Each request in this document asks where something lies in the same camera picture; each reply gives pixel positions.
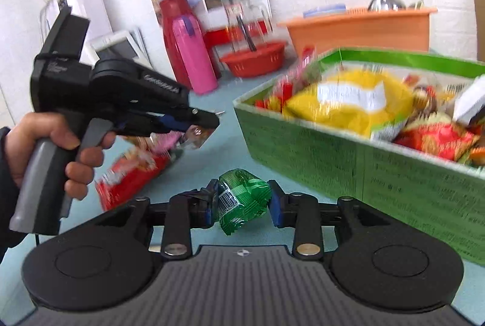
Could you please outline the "green candy packet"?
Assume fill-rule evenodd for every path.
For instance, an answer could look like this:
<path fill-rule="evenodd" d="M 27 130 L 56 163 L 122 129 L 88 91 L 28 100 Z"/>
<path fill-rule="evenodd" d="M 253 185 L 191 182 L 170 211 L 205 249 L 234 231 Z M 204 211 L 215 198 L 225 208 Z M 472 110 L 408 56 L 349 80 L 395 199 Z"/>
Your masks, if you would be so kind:
<path fill-rule="evenodd" d="M 270 185 L 244 169 L 233 169 L 219 179 L 218 221 L 226 236 L 266 212 Z"/>

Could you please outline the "red Vidal snack bag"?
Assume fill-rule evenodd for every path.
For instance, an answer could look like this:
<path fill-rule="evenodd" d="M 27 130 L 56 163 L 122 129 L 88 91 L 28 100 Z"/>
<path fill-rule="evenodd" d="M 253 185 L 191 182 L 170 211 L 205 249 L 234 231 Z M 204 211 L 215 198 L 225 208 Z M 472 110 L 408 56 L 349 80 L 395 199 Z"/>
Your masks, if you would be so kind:
<path fill-rule="evenodd" d="M 95 182 L 101 208 L 110 211 L 134 198 L 180 156 L 177 151 L 153 153 L 132 147 Z"/>

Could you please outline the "yellow chips bag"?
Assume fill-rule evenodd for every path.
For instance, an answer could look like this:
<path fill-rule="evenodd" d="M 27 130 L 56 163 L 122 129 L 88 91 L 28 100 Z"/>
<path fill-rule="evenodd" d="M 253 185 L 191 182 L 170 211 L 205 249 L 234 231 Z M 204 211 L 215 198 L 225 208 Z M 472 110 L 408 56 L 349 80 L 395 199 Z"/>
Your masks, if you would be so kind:
<path fill-rule="evenodd" d="M 343 70 L 307 86 L 282 109 L 295 117 L 372 140 L 393 141 L 413 112 L 413 94 L 386 71 Z"/>

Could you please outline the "white snack packet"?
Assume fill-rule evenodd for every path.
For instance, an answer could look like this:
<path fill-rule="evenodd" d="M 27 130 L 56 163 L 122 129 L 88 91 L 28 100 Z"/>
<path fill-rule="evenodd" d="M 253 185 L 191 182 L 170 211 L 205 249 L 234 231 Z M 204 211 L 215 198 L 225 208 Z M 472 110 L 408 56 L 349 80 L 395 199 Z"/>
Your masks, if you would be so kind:
<path fill-rule="evenodd" d="M 462 126 L 476 124 L 484 117 L 485 78 L 477 77 L 455 99 L 452 120 Z"/>

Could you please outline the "pink nut snack bag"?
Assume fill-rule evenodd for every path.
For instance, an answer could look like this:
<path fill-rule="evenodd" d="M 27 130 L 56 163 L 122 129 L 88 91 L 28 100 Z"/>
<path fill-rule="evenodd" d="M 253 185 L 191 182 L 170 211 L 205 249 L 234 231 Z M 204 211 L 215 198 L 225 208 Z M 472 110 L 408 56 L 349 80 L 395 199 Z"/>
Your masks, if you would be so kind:
<path fill-rule="evenodd" d="M 210 138 L 215 129 L 190 126 L 186 132 L 152 133 L 149 137 L 123 136 L 123 139 L 141 150 L 156 155 L 172 153 L 174 150 L 198 150 Z"/>

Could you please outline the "red fried snack bag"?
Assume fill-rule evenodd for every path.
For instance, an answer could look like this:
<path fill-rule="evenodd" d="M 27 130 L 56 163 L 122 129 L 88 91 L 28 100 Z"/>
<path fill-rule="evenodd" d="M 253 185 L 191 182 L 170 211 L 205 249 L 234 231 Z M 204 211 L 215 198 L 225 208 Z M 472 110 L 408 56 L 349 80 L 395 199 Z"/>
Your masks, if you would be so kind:
<path fill-rule="evenodd" d="M 478 142 L 480 135 L 453 122 L 445 113 L 419 116 L 396 136 L 394 143 L 445 160 L 457 162 Z"/>

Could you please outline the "Danco Galette cookie bag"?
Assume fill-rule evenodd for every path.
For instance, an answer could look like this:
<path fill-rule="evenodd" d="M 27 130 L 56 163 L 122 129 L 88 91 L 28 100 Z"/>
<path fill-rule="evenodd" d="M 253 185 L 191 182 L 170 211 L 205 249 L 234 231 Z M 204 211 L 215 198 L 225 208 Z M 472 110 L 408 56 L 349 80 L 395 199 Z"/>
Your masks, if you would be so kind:
<path fill-rule="evenodd" d="M 417 114 L 445 113 L 464 88 L 461 84 L 442 84 L 431 77 L 408 74 L 403 83 L 413 94 L 413 111 Z"/>

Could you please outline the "white touchscreen appliance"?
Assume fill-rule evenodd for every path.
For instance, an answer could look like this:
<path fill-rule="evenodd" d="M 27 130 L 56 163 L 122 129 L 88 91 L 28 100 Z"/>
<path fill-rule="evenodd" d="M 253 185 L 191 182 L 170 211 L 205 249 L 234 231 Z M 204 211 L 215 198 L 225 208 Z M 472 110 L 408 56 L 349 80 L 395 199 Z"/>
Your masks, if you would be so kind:
<path fill-rule="evenodd" d="M 126 58 L 152 68 L 141 32 L 137 28 L 119 30 L 90 41 L 98 59 Z"/>

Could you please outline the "white water purifier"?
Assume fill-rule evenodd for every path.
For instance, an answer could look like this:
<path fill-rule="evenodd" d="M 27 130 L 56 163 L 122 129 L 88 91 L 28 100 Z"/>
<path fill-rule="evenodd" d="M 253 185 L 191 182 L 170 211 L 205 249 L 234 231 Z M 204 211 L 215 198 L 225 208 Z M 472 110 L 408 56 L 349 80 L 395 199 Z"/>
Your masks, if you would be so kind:
<path fill-rule="evenodd" d="M 70 6 L 72 14 L 90 21 L 86 40 L 97 39 L 112 32 L 104 0 L 48 0 L 40 12 L 40 28 L 43 39 L 46 38 L 60 11 Z"/>

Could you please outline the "pink thermos bottle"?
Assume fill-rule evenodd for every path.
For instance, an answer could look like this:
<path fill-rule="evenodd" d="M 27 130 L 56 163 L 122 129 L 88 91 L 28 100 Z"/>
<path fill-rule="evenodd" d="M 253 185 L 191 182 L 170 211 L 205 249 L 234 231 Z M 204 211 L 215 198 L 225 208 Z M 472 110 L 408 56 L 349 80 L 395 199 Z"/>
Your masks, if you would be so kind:
<path fill-rule="evenodd" d="M 201 28 L 194 15 L 180 15 L 173 21 L 173 35 L 187 71 L 192 90 L 209 94 L 218 87 Z"/>

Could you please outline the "red thermos jug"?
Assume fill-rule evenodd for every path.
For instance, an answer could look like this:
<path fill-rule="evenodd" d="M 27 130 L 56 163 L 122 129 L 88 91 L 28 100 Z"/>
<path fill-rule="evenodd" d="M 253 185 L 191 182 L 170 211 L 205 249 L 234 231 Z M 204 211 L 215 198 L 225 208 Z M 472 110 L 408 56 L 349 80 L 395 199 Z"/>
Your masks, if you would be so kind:
<path fill-rule="evenodd" d="M 162 0 L 159 8 L 164 44 L 176 80 L 196 94 L 216 90 L 216 72 L 188 0 Z"/>

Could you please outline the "red plastic basket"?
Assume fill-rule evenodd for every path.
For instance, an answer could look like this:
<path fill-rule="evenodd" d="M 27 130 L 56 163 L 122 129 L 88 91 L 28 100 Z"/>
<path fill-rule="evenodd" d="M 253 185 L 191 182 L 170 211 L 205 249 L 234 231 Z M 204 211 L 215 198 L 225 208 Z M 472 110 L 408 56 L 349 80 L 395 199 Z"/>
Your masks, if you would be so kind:
<path fill-rule="evenodd" d="M 235 77 L 258 77 L 282 68 L 285 47 L 284 41 L 262 43 L 256 47 L 256 51 L 244 49 L 231 52 L 225 54 L 220 60 Z"/>

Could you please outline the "orange plastic basin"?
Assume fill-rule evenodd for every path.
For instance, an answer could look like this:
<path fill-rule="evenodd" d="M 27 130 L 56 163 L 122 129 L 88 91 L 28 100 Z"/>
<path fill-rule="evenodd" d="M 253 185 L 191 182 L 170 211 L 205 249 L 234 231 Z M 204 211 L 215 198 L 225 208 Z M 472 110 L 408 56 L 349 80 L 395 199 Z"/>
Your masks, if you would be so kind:
<path fill-rule="evenodd" d="M 344 13 L 295 17 L 278 23 L 287 29 L 298 55 L 306 47 L 323 53 L 339 48 L 395 49 L 427 52 L 430 15 L 435 7 L 370 12 L 355 8 Z"/>

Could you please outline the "blue lidded tin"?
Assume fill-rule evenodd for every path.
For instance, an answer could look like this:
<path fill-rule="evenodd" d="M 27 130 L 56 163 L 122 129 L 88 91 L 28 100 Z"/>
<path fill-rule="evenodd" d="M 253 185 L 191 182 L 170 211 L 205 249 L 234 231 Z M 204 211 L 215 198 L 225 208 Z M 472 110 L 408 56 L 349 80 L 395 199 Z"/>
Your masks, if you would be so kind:
<path fill-rule="evenodd" d="M 311 10 L 307 10 L 303 13 L 303 18 L 311 18 L 319 15 L 334 15 L 339 13 L 344 13 L 347 11 L 346 5 L 343 3 L 329 5 L 329 6 L 320 6 L 313 8 Z"/>

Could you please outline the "brown cardboard box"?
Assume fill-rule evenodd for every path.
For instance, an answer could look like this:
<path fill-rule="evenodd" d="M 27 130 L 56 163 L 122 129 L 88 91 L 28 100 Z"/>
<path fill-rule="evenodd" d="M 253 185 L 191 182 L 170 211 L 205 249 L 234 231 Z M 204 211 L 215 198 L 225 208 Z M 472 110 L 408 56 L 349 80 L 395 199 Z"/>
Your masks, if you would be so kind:
<path fill-rule="evenodd" d="M 485 0 L 474 0 L 477 30 L 477 60 L 485 60 Z"/>

